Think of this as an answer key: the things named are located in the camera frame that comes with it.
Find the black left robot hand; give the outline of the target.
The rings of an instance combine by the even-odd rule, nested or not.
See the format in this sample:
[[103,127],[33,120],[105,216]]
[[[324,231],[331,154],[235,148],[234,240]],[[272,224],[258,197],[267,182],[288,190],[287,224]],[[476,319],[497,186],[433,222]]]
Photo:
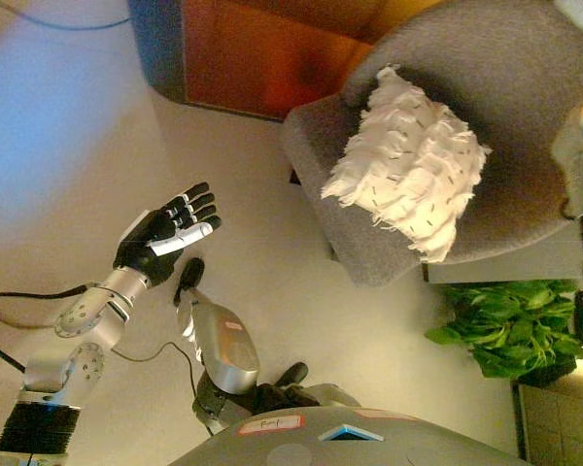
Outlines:
[[220,228],[215,195],[207,183],[198,183],[162,207],[144,211],[120,238],[113,262],[143,275],[149,287],[166,282],[184,249]]

